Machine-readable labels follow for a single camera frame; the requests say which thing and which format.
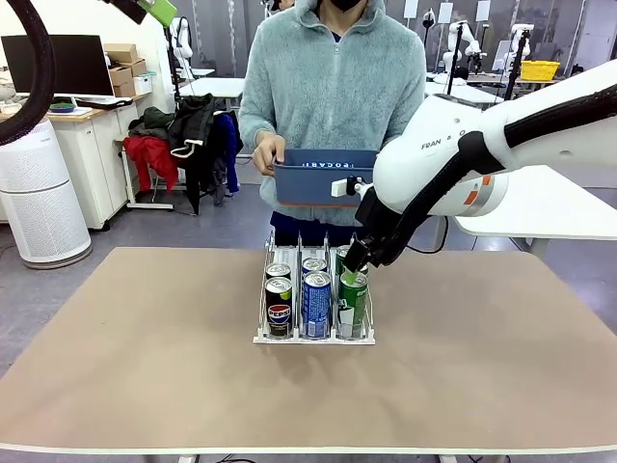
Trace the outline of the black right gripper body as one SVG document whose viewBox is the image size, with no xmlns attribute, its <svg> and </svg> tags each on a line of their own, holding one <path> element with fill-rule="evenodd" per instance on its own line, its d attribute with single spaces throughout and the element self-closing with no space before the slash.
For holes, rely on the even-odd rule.
<svg viewBox="0 0 617 463">
<path fill-rule="evenodd" d="M 389 239 L 400 221 L 400 214 L 384 205 L 375 188 L 370 186 L 362 196 L 355 214 L 362 225 L 362 235 L 373 240 Z"/>
</svg>

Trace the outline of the blue bin with orange handles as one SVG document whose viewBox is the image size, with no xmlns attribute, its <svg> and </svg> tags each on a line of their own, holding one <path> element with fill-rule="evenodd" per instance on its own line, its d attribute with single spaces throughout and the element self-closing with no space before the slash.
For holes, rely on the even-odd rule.
<svg viewBox="0 0 617 463">
<path fill-rule="evenodd" d="M 277 200 L 283 205 L 317 207 L 357 207 L 360 198 L 331 196 L 331 184 L 349 176 L 372 181 L 372 170 L 377 152 L 373 150 L 310 150 L 286 149 L 284 163 L 275 166 Z M 298 167 L 308 161 L 333 161 L 354 163 L 356 169 L 303 169 Z"/>
</svg>

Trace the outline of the person's right forearm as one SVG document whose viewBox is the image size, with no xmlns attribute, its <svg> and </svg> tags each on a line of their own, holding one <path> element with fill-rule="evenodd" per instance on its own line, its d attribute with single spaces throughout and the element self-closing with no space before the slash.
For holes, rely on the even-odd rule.
<svg viewBox="0 0 617 463">
<path fill-rule="evenodd" d="M 258 145 L 257 138 L 260 132 L 277 133 L 276 115 L 271 104 L 243 100 L 238 121 L 242 141 L 246 142 L 250 148 Z"/>
</svg>

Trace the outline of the white background desk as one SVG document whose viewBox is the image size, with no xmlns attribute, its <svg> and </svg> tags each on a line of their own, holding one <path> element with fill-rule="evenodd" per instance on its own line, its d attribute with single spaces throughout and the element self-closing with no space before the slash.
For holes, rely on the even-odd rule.
<svg viewBox="0 0 617 463">
<path fill-rule="evenodd" d="M 425 93 L 427 95 L 446 95 L 447 88 L 447 84 L 443 85 L 432 81 L 425 83 Z M 500 104 L 503 101 L 503 98 L 500 96 L 478 90 L 469 85 L 452 86 L 450 94 L 454 97 L 472 102 L 481 107 L 482 109 L 487 109 L 493 105 Z"/>
<path fill-rule="evenodd" d="M 221 99 L 226 110 L 236 110 L 245 87 L 244 78 L 203 77 L 191 81 L 179 89 L 181 96 L 212 94 Z"/>
</svg>

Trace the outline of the black Pepsi can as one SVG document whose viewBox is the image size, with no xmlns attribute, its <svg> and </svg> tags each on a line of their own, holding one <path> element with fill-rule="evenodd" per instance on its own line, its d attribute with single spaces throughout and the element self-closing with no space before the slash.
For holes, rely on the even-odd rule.
<svg viewBox="0 0 617 463">
<path fill-rule="evenodd" d="M 275 338 L 287 338 L 291 332 L 293 285 L 285 277 L 273 277 L 264 290 L 269 333 Z"/>
</svg>

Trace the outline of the black computer monitor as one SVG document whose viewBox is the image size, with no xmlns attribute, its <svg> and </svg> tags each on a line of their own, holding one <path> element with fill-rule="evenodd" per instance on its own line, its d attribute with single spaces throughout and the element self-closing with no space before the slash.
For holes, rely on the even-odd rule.
<svg viewBox="0 0 617 463">
<path fill-rule="evenodd" d="M 55 95 L 113 96 L 100 36 L 50 35 L 55 60 Z M 25 35 L 0 38 L 13 86 L 28 94 L 34 76 L 34 51 Z"/>
</svg>

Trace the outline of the person in teal fleece jacket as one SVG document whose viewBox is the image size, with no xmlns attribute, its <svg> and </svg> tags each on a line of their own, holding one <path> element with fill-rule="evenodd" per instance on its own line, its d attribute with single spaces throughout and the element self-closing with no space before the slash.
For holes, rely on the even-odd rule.
<svg viewBox="0 0 617 463">
<path fill-rule="evenodd" d="M 293 2 L 257 26 L 241 103 L 274 107 L 285 150 L 380 150 L 424 99 L 420 37 L 387 15 L 384 0 L 363 0 L 347 13 L 330 0 Z M 279 246 L 362 236 L 348 208 L 279 203 L 275 175 L 262 176 L 259 194 Z"/>
</svg>

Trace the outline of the black jacket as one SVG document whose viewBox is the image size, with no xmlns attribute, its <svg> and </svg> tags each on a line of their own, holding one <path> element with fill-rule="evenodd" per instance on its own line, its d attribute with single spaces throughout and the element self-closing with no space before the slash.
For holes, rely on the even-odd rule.
<svg viewBox="0 0 617 463">
<path fill-rule="evenodd" d="M 185 171 L 186 192 L 193 213 L 200 213 L 201 193 L 207 189 L 212 158 L 207 143 L 216 106 L 212 94 L 183 96 L 168 126 L 171 156 Z"/>
</svg>

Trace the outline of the blue jacket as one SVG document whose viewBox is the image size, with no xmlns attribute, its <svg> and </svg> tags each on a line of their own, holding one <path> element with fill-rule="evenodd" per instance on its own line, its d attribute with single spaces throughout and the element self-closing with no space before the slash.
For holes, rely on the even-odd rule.
<svg viewBox="0 0 617 463">
<path fill-rule="evenodd" d="M 227 189 L 230 194 L 240 190 L 235 170 L 236 156 L 244 147 L 240 138 L 238 120 L 234 111 L 216 111 L 214 125 L 222 136 L 227 168 Z"/>
</svg>

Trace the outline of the white cabinet with wooden top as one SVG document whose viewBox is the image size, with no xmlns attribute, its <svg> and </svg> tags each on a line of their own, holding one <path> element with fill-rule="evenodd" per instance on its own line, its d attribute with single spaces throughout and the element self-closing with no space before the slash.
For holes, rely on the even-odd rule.
<svg viewBox="0 0 617 463">
<path fill-rule="evenodd" d="M 121 142 L 137 105 L 53 115 L 51 121 L 87 228 L 107 231 L 128 202 Z"/>
</svg>

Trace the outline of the large white table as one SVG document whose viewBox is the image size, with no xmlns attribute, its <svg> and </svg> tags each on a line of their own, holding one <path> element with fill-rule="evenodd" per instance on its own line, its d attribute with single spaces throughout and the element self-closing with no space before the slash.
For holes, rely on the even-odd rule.
<svg viewBox="0 0 617 463">
<path fill-rule="evenodd" d="M 552 239 L 617 240 L 617 209 L 547 166 L 510 173 L 496 209 L 454 221 L 467 234 L 507 237 L 539 258 Z"/>
</svg>

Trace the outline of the small white side table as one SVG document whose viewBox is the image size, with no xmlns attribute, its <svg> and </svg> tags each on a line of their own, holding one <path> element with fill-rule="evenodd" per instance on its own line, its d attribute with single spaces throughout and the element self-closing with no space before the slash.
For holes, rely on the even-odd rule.
<svg viewBox="0 0 617 463">
<path fill-rule="evenodd" d="M 114 139 L 114 143 L 120 149 L 119 158 L 122 162 L 124 180 L 125 180 L 125 190 L 127 196 L 127 204 L 126 207 L 128 209 L 141 209 L 141 210 L 165 210 L 165 211 L 174 211 L 174 205 L 168 203 L 159 203 L 156 201 L 156 193 L 161 191 L 162 188 L 159 186 L 159 176 L 154 178 L 154 181 L 150 183 L 151 186 L 151 198 L 148 202 L 138 202 L 135 196 L 135 188 L 133 183 L 133 178 L 131 175 L 131 170 L 128 164 L 128 157 L 126 155 L 125 149 L 123 147 L 123 139 L 124 136 L 117 136 Z"/>
</svg>

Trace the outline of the wooden shelf table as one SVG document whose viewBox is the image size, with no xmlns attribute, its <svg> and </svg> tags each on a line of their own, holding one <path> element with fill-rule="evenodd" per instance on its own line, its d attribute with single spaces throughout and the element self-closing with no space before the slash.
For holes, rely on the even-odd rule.
<svg viewBox="0 0 617 463">
<path fill-rule="evenodd" d="M 515 86 L 513 88 L 513 94 L 529 94 L 541 89 L 544 89 L 548 86 L 560 83 L 565 80 L 565 77 L 556 77 L 551 80 L 523 80 L 518 78 L 515 82 Z"/>
</svg>

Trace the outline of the yellow plastic crate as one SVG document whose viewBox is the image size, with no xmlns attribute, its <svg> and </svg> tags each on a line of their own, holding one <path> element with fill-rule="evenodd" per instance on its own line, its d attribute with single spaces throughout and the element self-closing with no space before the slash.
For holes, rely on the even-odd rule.
<svg viewBox="0 0 617 463">
<path fill-rule="evenodd" d="M 525 81 L 551 81 L 560 67 L 554 61 L 522 61 L 521 79 Z"/>
</svg>

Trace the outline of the white air purifier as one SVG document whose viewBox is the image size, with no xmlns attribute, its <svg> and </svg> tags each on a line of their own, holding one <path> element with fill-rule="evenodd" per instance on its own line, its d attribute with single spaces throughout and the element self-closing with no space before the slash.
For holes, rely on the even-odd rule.
<svg viewBox="0 0 617 463">
<path fill-rule="evenodd" d="M 28 267 L 64 267 L 91 253 L 91 236 L 49 119 L 0 146 L 0 203 Z"/>
</svg>

